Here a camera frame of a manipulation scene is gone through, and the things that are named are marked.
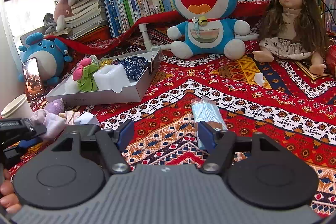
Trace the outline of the left hand with blue bandage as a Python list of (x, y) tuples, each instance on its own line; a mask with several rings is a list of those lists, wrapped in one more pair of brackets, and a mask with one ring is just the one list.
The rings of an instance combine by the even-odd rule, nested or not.
[(13, 184), (11, 183), (11, 175), (7, 169), (3, 170), (5, 180), (1, 184), (1, 206), (10, 214), (15, 214), (21, 209), (19, 199), (15, 194)]

